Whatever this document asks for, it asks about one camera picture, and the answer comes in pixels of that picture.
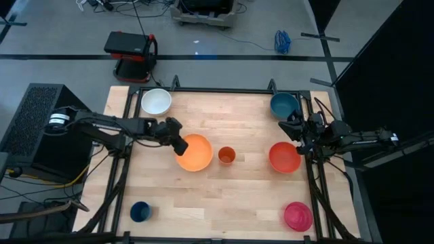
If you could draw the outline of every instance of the concrete floor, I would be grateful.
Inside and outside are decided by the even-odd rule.
[[[179,26],[167,11],[162,17],[143,18],[145,33],[153,33],[159,53],[165,55],[227,54],[275,55],[243,41],[272,49],[274,34],[285,30],[294,39],[291,56],[323,56],[317,39],[297,39],[300,33],[316,33],[305,0],[241,0],[248,9],[237,15],[234,28],[220,32],[202,24]],[[399,4],[398,0],[341,1],[325,33],[340,38],[328,42],[333,57],[354,57]],[[160,4],[138,7],[141,16],[160,14]],[[18,0],[17,22],[28,26],[10,28],[0,44],[0,54],[105,54],[103,47],[111,31],[141,33],[136,18],[113,12],[95,14],[84,5],[81,12],[74,0]],[[338,75],[348,63],[335,62]],[[3,136],[29,83],[63,83],[92,110],[102,112],[110,86],[125,85],[112,75],[114,60],[0,60],[0,137]],[[281,89],[325,90],[338,114],[334,90],[309,82],[310,78],[331,81],[325,62],[269,60],[162,60],[154,76],[168,84],[174,75],[185,87],[265,88],[274,78]],[[4,179],[2,185],[18,192],[42,190],[46,186],[19,184]],[[0,196],[15,193],[0,188]],[[30,196],[35,201],[64,197],[62,190]],[[0,212],[18,210],[22,197],[0,201]],[[362,237],[369,239],[363,206],[355,198]],[[8,238],[12,225],[0,225],[0,238]]]

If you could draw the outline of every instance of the wooden table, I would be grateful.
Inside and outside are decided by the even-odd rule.
[[[128,87],[113,86],[104,113],[122,117],[127,93]],[[311,91],[311,96],[331,108],[327,92]],[[268,151],[274,143],[298,144],[278,127],[269,111],[270,99],[271,95],[264,94],[172,92],[172,107],[168,114],[157,117],[158,120],[175,117],[183,124],[181,136],[204,135],[213,146],[214,158],[204,170],[187,172],[177,164],[172,147],[145,148],[135,144],[117,235],[131,231],[134,237],[277,240],[302,240],[304,235],[309,235],[315,240],[313,225],[306,232],[296,232],[282,220],[288,203],[300,201],[311,208],[311,200],[304,157],[293,174],[277,173],[269,165]],[[137,96],[132,100],[131,117],[136,101]],[[319,110],[316,104],[313,108],[315,112]],[[152,116],[140,110],[140,117]],[[237,153],[230,167],[218,163],[216,153],[223,146],[231,146]],[[95,156],[90,168],[105,154]],[[340,159],[332,161],[345,170]],[[347,179],[331,165],[324,167],[333,210],[348,230],[359,236]],[[85,183],[81,201],[90,212],[78,212],[74,230],[83,227],[103,202],[110,168],[108,158]],[[137,201],[146,201],[153,207],[149,221],[131,220],[130,208]],[[107,231],[111,227],[114,202],[108,211]],[[326,221],[319,206],[326,237]]]

